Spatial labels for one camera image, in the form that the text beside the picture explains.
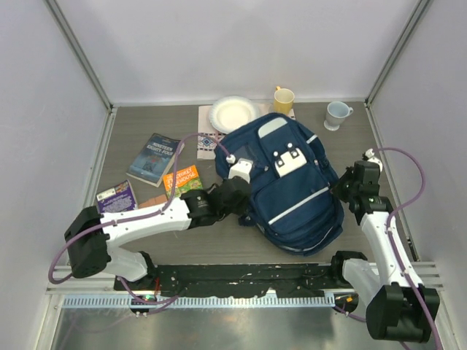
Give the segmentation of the orange Treehouse book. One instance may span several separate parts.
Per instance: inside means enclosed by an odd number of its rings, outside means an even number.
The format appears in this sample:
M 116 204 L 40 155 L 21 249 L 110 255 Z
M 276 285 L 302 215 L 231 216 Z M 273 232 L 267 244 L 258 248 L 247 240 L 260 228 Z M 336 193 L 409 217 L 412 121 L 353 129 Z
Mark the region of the orange Treehouse book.
M 163 176 L 163 184 L 166 190 L 167 198 L 171 196 L 173 176 L 173 173 Z M 202 189 L 203 184 L 201 183 L 201 179 L 198 174 L 198 169 L 194 165 L 177 171 L 176 188 L 174 192 L 175 197 L 180 197 L 182 194 L 188 192 L 189 190 Z

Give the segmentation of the blue student backpack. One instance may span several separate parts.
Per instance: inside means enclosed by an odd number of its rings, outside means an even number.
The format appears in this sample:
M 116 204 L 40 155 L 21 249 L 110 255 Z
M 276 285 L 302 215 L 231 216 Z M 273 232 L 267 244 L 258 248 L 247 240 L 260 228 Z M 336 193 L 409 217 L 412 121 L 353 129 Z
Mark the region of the blue student backpack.
M 296 255 L 318 253 L 343 231 L 344 210 L 331 194 L 339 177 L 318 136 L 272 112 L 223 137 L 215 147 L 217 175 L 227 155 L 252 161 L 251 196 L 239 225 L 257 227 L 276 247 Z

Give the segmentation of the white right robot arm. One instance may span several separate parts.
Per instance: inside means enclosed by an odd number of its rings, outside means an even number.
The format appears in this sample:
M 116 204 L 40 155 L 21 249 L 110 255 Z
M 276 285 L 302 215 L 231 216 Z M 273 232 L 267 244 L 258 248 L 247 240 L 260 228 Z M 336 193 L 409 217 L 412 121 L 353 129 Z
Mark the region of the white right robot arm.
M 364 157 L 347 168 L 331 191 L 355 215 L 376 265 L 354 252 L 345 253 L 329 277 L 336 287 L 351 285 L 357 292 L 373 339 L 426 343 L 434 335 L 439 294 L 425 287 L 406 255 L 391 202 L 379 194 L 381 172 L 377 157 Z

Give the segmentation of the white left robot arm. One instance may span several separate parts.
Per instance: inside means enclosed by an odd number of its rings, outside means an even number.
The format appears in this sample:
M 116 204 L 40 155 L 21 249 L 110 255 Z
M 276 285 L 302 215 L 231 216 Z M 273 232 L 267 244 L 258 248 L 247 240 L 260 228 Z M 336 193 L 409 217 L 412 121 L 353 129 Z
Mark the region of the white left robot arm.
M 235 176 L 159 206 L 104 214 L 87 207 L 65 233 L 71 275 L 83 279 L 104 272 L 124 278 L 138 290 L 149 290 L 155 282 L 152 260 L 123 245 L 168 231 L 211 226 L 229 214 L 242 215 L 250 195 L 250 184 Z

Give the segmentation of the Nineteen Eighty-Four book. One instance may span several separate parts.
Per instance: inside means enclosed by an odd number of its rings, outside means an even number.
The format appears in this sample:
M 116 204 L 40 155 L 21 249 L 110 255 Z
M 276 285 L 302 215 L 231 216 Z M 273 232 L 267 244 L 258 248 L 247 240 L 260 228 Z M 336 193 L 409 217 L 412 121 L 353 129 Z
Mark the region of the Nineteen Eighty-Four book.
M 175 151 L 179 144 L 179 139 L 154 133 L 128 167 L 126 174 L 159 187 L 174 163 Z

